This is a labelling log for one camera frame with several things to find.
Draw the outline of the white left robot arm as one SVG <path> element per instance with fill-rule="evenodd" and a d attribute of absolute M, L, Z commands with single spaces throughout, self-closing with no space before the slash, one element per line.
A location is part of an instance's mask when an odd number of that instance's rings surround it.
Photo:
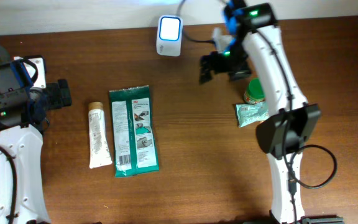
<path fill-rule="evenodd" d="M 66 79 L 46 82 L 41 55 L 0 65 L 0 223 L 50 223 L 41 152 L 47 112 L 71 106 Z"/>

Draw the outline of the green wipes package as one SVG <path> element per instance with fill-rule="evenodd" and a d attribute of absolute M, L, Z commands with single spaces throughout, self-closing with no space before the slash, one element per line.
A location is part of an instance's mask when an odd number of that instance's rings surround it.
<path fill-rule="evenodd" d="M 160 170 L 149 86 L 109 91 L 116 177 Z"/>

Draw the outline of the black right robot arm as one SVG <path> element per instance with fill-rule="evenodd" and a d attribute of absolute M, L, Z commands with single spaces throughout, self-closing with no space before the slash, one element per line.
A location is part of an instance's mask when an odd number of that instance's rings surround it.
<path fill-rule="evenodd" d="M 312 147 L 306 142 L 321 110 L 308 103 L 292 74 L 272 6 L 228 1 L 223 15 L 228 34 L 214 30 L 216 50 L 201 58 L 199 82 L 210 81 L 214 73 L 227 73 L 230 80 L 247 78 L 246 61 L 253 63 L 268 107 L 268 118 L 255 130 L 272 176 L 272 206 L 265 222 L 344 223 L 335 215 L 307 217 L 302 206 L 300 189 L 310 185 L 300 180 L 301 160 Z"/>

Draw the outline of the white cream tube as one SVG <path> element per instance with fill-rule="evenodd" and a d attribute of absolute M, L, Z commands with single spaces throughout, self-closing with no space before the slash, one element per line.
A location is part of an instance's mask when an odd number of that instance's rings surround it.
<path fill-rule="evenodd" d="M 112 158 L 106 138 L 104 106 L 101 102 L 92 102 L 88 105 L 88 108 L 90 147 L 89 168 L 94 169 L 111 165 Z"/>

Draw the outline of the mint green snack packet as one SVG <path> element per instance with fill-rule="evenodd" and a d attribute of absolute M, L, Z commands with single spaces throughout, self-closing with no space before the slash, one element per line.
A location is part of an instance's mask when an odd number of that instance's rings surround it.
<path fill-rule="evenodd" d="M 236 116 L 240 128 L 254 122 L 262 122 L 269 118 L 269 109 L 266 102 L 260 102 L 254 105 L 239 104 L 236 105 Z"/>

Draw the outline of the green lidded jar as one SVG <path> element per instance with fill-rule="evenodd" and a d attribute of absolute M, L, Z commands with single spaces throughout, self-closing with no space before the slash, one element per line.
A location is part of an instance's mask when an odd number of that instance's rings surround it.
<path fill-rule="evenodd" d="M 244 93 L 244 101 L 247 104 L 257 104 L 265 100 L 265 95 L 262 89 L 262 85 L 258 78 L 252 79 Z"/>

